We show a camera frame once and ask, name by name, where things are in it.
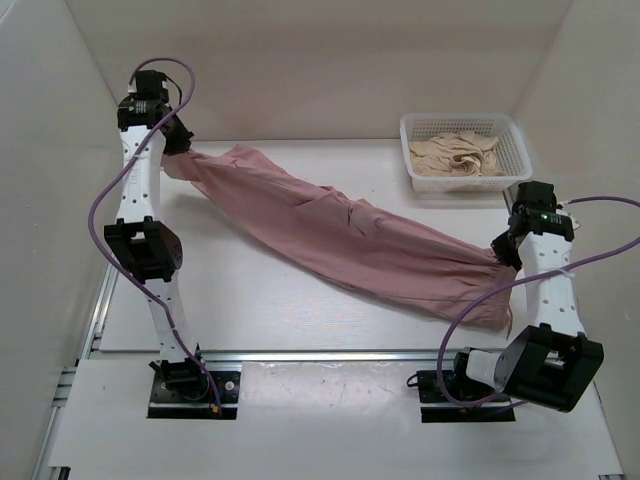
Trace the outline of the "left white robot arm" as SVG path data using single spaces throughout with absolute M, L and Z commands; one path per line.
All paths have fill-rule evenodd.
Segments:
M 202 399 L 210 377 L 201 369 L 199 344 L 189 332 L 179 294 L 184 260 L 179 237 L 160 218 L 161 160 L 186 152 L 192 133 L 171 111 L 169 77 L 156 70 L 133 75 L 119 103 L 117 123 L 127 173 L 116 220 L 103 236 L 120 266 L 151 294 L 146 298 L 158 337 L 160 359 L 152 364 L 165 388 L 188 401 Z

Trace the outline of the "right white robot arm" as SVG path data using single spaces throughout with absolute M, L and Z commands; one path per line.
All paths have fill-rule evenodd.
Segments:
M 491 247 L 504 265 L 524 274 L 528 325 L 501 352 L 467 348 L 449 375 L 466 402 L 478 393 L 505 395 L 560 412 L 574 409 L 604 360 L 578 316 L 568 265 L 574 227 L 552 185 L 517 187 L 507 230 Z

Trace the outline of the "pink trousers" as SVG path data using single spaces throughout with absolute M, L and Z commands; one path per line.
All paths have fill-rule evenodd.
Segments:
M 512 323 L 511 293 L 498 289 L 516 271 L 490 249 L 296 178 L 251 147 L 221 156 L 190 150 L 164 156 L 161 166 L 258 242 L 329 282 L 447 321 L 488 294 L 466 322 L 497 330 Z

